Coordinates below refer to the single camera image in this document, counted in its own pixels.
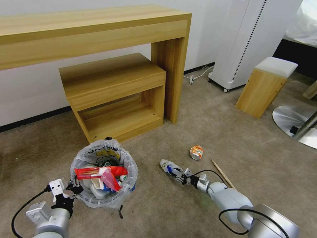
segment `wooden stick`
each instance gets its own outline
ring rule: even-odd
[[[222,172],[221,168],[216,164],[216,162],[214,160],[211,160],[211,162],[214,164],[214,166],[216,167],[216,169],[219,171],[219,173],[221,174],[221,176],[225,179],[225,181],[230,185],[230,187],[234,188],[235,190],[237,190],[234,185],[232,184],[232,182],[228,179],[228,177],[225,175],[224,172]]]

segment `metal base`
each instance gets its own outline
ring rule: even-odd
[[[314,110],[307,111],[301,107],[296,106],[279,106],[274,109],[272,116],[276,125],[284,131],[288,136],[297,140],[298,142],[317,149],[317,129],[316,128],[305,128],[305,122],[314,116],[316,112]],[[290,132],[291,128],[295,126],[299,128],[296,134]]]

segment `plastic bag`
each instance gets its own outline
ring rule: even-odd
[[[77,197],[91,208],[120,208],[125,198],[135,186],[138,167],[128,151],[121,148],[117,140],[97,140],[78,152],[70,167],[71,179],[75,178],[74,169],[84,168],[87,164],[99,164],[103,160],[117,160],[128,170],[127,179],[121,183],[117,193],[109,193],[104,199],[97,199],[89,189],[84,189]]]

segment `table leg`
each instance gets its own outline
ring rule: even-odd
[[[173,123],[177,123],[190,24],[186,37],[151,43],[152,62],[166,71],[164,116]]]

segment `black baseboard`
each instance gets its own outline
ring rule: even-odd
[[[43,114],[40,114],[40,115],[37,115],[34,117],[23,119],[21,121],[17,121],[17,122],[13,122],[13,123],[10,123],[10,124],[4,125],[4,126],[0,126],[0,132],[8,131],[8,130],[32,123],[32,122],[40,121],[40,120],[43,120],[45,118],[49,118],[51,116],[56,116],[56,115],[64,113],[64,112],[68,112],[71,110],[72,109],[70,106],[62,107],[62,108],[56,109],[54,111],[46,112],[46,113],[43,113]]]
[[[211,66],[214,66],[214,65],[215,65],[215,62],[212,62],[212,63],[205,64],[205,65],[202,65],[202,66],[198,66],[198,67],[196,67],[196,68],[188,69],[188,70],[185,70],[185,71],[184,71],[184,75],[185,75],[185,74],[188,74],[188,73],[195,72],[195,71],[200,70],[200,69],[202,69],[202,68],[204,68],[204,67],[211,67]]]
[[[205,64],[205,65],[193,68],[193,69],[185,70],[184,74],[188,74],[188,73],[200,70],[200,69],[202,69],[204,67],[211,67],[211,66],[214,66],[214,65],[215,65],[215,62],[209,63],[209,64]],[[17,127],[20,127],[20,126],[23,126],[23,125],[26,125],[26,124],[29,124],[29,123],[32,123],[32,122],[40,121],[40,120],[49,118],[51,116],[56,116],[56,115],[62,114],[64,112],[68,112],[68,111],[71,111],[71,110],[72,110],[71,107],[67,106],[67,107],[59,108],[59,109],[56,109],[54,111],[46,112],[46,113],[43,113],[43,114],[40,114],[40,115],[37,115],[37,116],[34,116],[34,117],[30,117],[30,118],[27,118],[27,119],[24,119],[24,120],[21,120],[21,121],[17,121],[17,122],[13,122],[13,123],[10,123],[10,124],[4,125],[4,126],[0,126],[0,132],[8,131],[8,130],[11,130],[11,129],[14,129],[14,128],[17,128]]]

